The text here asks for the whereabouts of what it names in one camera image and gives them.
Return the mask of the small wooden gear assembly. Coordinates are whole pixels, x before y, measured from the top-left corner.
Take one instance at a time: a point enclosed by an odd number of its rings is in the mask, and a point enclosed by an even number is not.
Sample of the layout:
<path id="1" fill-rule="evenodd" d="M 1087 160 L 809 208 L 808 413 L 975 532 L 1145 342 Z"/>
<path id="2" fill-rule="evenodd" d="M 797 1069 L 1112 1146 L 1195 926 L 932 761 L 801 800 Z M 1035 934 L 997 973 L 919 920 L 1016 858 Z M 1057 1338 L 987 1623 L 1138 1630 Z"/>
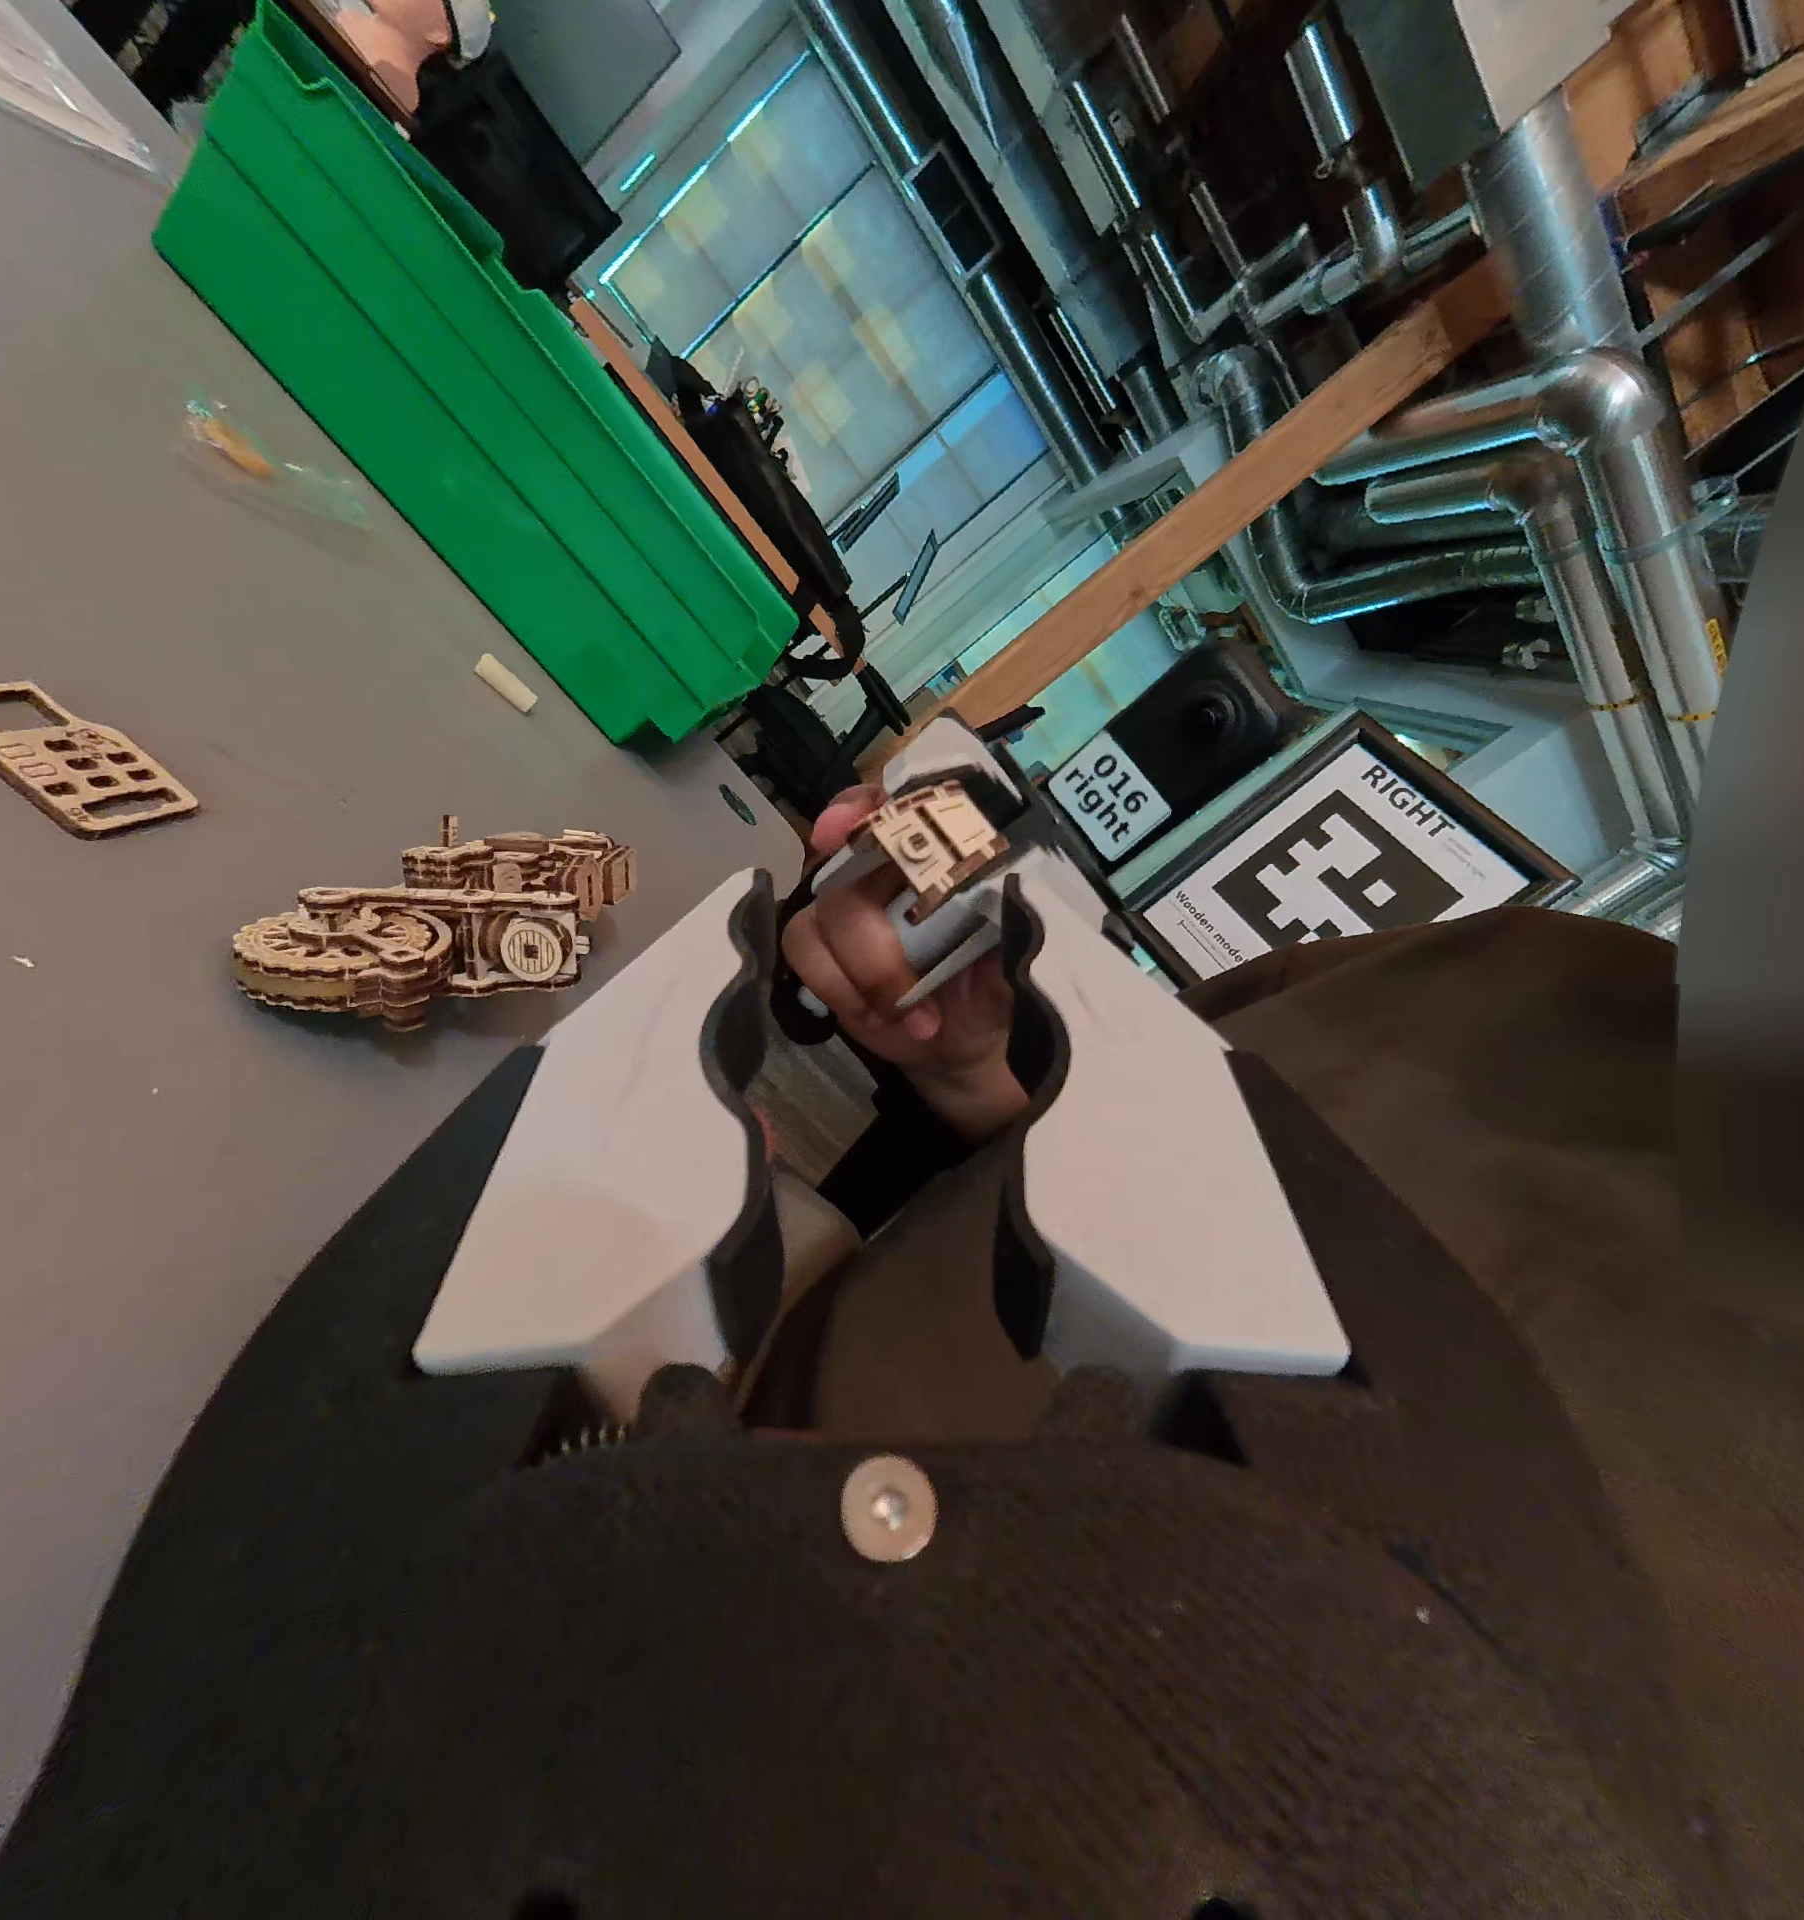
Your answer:
<path id="1" fill-rule="evenodd" d="M 923 781 L 877 805 L 852 846 L 898 872 L 906 922 L 923 926 L 1009 854 L 1009 829 L 997 820 L 1007 800 L 994 784 Z"/>

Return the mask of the clear bag of small parts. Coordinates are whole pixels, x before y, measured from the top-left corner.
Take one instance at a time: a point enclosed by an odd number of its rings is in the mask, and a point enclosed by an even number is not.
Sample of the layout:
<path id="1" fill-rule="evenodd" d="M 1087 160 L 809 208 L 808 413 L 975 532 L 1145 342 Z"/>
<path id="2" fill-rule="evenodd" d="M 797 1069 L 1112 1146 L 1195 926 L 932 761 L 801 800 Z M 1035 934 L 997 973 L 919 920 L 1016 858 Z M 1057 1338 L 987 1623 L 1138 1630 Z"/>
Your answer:
<path id="1" fill-rule="evenodd" d="M 275 514 L 300 514 L 347 532 L 370 528 L 369 501 L 347 472 L 277 457 L 217 397 L 187 397 L 178 448 L 202 472 L 236 486 L 242 498 Z"/>

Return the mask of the person's right hand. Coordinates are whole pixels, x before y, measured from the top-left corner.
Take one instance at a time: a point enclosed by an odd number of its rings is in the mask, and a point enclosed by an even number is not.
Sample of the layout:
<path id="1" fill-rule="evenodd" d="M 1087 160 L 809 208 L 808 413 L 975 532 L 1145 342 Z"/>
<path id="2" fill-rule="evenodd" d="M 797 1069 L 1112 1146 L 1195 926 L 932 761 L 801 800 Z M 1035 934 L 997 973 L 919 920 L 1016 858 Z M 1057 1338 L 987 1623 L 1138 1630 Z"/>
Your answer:
<path id="1" fill-rule="evenodd" d="M 960 1140 L 986 1143 L 1031 1101 L 1009 1065 L 1012 985 L 987 954 L 912 1008 L 898 999 L 917 972 L 889 920 L 906 889 L 891 872 L 824 889 L 782 934 L 801 985 L 841 1022 L 865 1057 L 898 1069 Z"/>

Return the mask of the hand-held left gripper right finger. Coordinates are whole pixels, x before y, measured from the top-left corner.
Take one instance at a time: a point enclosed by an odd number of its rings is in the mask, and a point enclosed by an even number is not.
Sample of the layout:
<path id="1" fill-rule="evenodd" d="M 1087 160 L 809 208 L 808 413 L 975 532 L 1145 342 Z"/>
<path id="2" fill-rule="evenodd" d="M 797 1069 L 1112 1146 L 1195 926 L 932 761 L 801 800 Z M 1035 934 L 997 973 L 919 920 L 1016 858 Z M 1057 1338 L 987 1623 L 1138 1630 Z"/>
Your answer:
<path id="1" fill-rule="evenodd" d="M 1047 876 L 1001 896 L 1012 1069 L 994 1312 L 1021 1358 L 1331 1378 L 1347 1334 L 1257 1127 L 1231 1047 Z"/>

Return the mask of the silver ventilation ducts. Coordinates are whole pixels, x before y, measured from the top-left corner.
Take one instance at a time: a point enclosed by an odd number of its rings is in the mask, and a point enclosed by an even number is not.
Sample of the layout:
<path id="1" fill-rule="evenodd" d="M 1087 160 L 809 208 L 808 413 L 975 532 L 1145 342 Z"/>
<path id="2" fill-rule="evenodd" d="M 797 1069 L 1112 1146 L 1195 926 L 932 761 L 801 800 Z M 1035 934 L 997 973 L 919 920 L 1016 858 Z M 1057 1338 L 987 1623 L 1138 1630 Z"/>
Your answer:
<path id="1" fill-rule="evenodd" d="M 1309 479 L 1370 482 L 1374 518 L 1520 520 L 1639 808 L 1636 846 L 1568 908 L 1675 938 L 1730 630 L 1679 413 L 1639 352 L 1572 122 L 1568 82 L 1608 38 L 1614 4 L 1343 4 L 1343 18 L 1411 180 L 1465 176 L 1514 313 Z"/>

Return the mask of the green plastic bin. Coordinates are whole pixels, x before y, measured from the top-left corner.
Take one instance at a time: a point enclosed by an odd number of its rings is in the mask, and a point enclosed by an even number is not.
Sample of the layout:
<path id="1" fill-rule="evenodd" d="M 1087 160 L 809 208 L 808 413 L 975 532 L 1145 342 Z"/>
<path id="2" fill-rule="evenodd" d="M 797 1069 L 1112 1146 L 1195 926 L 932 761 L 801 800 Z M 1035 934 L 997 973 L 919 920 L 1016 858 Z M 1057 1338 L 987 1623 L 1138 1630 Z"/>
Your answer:
<path id="1" fill-rule="evenodd" d="M 157 257 L 614 743 L 755 694 L 801 613 L 502 238 L 257 4 Z"/>

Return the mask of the wooden piece with grid holes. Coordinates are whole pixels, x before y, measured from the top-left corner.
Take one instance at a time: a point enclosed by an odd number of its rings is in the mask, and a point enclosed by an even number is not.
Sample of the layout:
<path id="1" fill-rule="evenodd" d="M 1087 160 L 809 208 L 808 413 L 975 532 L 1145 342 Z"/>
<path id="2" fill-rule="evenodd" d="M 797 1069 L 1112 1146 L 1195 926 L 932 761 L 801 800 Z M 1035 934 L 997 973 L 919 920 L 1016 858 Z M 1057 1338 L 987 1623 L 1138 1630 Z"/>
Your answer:
<path id="1" fill-rule="evenodd" d="M 0 781 L 79 839 L 198 817 L 194 790 L 126 733 L 25 680 L 0 684 Z"/>

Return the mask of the wooden motorcycle model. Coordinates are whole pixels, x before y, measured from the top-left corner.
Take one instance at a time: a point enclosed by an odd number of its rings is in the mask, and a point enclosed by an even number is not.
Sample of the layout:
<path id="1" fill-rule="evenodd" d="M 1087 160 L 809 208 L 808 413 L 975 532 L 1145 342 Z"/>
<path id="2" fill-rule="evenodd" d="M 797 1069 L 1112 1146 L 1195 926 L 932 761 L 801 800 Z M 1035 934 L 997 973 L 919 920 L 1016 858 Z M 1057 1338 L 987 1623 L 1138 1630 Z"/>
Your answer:
<path id="1" fill-rule="evenodd" d="M 401 854 L 385 889 L 302 889 L 233 934 L 233 981 L 262 1005 L 414 1032 L 442 999 L 556 993 L 581 981 L 595 922 L 638 885 L 635 849 L 596 829 L 490 833 Z"/>

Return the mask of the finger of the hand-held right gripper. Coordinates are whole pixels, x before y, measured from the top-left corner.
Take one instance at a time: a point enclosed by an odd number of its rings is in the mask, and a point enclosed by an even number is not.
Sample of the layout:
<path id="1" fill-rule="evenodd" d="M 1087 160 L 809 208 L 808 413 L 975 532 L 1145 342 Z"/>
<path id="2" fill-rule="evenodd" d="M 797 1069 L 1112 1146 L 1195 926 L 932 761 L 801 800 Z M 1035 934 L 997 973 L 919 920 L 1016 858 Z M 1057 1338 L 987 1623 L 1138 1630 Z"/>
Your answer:
<path id="1" fill-rule="evenodd" d="M 946 714 L 889 756 L 877 784 L 891 804 L 917 790 L 957 784 L 994 829 L 1009 829 L 1031 808 L 1018 774 L 1001 767 L 960 716 Z"/>
<path id="2" fill-rule="evenodd" d="M 891 934 L 912 972 L 911 990 L 896 999 L 898 1012 L 912 1012 L 1001 943 L 1001 898 L 1001 882 L 981 882 L 923 920 L 912 920 L 917 892 L 891 898 Z"/>

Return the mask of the papers in plastic sleeve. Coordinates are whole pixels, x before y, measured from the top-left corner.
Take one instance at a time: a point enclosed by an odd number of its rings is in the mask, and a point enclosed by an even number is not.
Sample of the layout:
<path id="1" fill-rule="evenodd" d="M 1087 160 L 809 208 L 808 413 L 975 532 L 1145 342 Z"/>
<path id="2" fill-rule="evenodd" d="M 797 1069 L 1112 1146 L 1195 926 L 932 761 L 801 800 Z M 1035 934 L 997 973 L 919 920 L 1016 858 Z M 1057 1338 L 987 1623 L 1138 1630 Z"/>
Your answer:
<path id="1" fill-rule="evenodd" d="M 174 180 L 171 159 L 115 114 L 14 4 L 0 4 L 0 110 L 145 180 Z"/>

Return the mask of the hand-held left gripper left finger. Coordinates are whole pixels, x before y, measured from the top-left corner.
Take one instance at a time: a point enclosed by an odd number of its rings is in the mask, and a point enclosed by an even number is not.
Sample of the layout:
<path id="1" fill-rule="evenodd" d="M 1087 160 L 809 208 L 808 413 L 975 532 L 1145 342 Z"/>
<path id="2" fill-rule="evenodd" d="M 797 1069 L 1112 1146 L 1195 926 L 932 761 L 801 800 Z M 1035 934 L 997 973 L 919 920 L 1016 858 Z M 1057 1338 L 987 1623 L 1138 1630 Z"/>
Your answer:
<path id="1" fill-rule="evenodd" d="M 414 1338 L 431 1378 L 734 1375 L 779 1318 L 772 1148 L 749 1089 L 774 973 L 770 872 L 720 882 L 542 1041 Z"/>

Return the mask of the black equipment on table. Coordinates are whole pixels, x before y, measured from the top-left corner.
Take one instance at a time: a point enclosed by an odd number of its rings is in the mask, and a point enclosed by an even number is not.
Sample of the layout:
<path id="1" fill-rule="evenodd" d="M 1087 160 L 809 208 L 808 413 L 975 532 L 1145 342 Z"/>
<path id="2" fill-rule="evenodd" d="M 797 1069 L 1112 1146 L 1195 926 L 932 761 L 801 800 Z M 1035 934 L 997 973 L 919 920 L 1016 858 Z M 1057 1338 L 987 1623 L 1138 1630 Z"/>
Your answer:
<path id="1" fill-rule="evenodd" d="M 852 573 L 749 397 L 717 391 L 691 360 L 662 345 L 651 352 L 651 373 L 666 377 L 692 446 L 729 479 L 774 552 L 794 561 L 801 586 L 818 589 L 826 610 L 853 613 Z"/>

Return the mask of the wooden ceiling beam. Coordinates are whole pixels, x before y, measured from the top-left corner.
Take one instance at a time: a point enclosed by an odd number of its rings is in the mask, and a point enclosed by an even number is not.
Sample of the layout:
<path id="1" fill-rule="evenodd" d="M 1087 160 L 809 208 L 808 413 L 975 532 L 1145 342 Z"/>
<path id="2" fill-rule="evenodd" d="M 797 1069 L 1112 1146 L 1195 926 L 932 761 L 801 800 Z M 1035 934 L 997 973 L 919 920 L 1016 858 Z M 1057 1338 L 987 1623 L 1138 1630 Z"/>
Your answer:
<path id="1" fill-rule="evenodd" d="M 928 714 L 986 728 L 1033 702 L 1090 657 L 1120 629 L 1148 610 L 1257 518 L 1309 479 L 1361 431 L 1412 402 L 1514 313 L 1497 263 L 1479 262 L 1395 319 L 1344 370 L 1257 437 L 1169 514 L 1129 543 L 1106 570 L 1033 621 L 1007 652 Z"/>

